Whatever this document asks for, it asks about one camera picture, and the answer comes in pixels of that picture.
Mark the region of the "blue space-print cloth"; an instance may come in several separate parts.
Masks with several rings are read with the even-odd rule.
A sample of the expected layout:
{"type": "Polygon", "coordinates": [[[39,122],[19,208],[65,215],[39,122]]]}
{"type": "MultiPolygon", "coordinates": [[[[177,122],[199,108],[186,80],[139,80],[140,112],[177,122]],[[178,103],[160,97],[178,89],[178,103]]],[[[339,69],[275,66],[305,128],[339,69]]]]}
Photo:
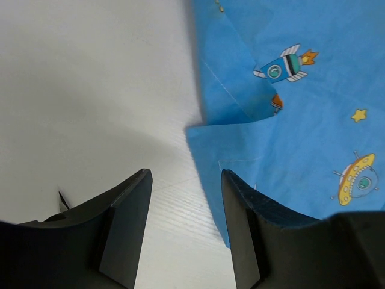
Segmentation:
{"type": "Polygon", "coordinates": [[[302,214],[384,209],[384,2],[195,1],[206,125],[187,130],[228,242],[221,173],[302,214]]]}

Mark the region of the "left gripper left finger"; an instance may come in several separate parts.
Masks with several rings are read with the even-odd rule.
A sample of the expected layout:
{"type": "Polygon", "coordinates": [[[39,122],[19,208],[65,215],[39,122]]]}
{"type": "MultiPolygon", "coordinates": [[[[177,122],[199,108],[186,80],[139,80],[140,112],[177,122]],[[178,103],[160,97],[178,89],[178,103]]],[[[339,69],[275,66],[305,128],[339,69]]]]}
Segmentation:
{"type": "Polygon", "coordinates": [[[134,288],[152,183],[141,169],[45,221],[1,222],[1,287],[134,288]]]}

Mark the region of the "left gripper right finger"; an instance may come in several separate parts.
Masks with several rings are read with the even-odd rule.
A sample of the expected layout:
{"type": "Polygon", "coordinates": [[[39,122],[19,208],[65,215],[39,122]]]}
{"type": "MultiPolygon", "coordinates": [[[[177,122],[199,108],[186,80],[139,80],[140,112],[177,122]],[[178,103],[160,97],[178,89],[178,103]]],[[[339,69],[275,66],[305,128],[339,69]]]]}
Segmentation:
{"type": "Polygon", "coordinates": [[[383,288],[384,213],[300,214],[222,172],[238,288],[383,288]]]}

